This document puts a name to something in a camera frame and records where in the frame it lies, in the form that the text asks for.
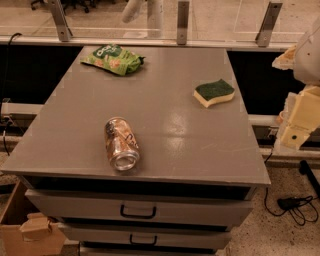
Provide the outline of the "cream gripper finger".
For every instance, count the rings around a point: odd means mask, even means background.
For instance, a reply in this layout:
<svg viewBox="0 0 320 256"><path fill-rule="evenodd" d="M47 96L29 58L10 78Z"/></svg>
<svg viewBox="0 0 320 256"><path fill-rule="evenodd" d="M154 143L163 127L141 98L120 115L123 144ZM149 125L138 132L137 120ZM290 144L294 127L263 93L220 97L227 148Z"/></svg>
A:
<svg viewBox="0 0 320 256"><path fill-rule="evenodd" d="M272 66L280 70L292 69L294 66L295 51L296 46L291 46L283 54L274 59Z"/></svg>
<svg viewBox="0 0 320 256"><path fill-rule="evenodd" d="M298 94L289 93L282 111L278 140L298 150L320 127L320 87L307 85Z"/></svg>

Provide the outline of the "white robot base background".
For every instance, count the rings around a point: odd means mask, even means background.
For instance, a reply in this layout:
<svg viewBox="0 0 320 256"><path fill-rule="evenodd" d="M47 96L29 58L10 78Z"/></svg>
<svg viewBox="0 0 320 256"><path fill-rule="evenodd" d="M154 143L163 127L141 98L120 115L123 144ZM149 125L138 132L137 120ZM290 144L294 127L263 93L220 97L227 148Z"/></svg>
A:
<svg viewBox="0 0 320 256"><path fill-rule="evenodd" d="M164 0L127 0L121 21L134 25L125 38L161 39L163 37Z"/></svg>

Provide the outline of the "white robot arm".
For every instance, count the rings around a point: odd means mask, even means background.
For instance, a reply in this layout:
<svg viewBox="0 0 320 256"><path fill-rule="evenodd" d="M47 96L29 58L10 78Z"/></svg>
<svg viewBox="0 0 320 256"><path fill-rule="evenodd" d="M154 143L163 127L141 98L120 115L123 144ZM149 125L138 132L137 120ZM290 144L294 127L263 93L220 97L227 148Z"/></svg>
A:
<svg viewBox="0 0 320 256"><path fill-rule="evenodd" d="M305 85L298 94L288 95L277 135L280 145L299 150L320 126L320 17L296 45L275 58L272 66L292 69L294 78Z"/></svg>

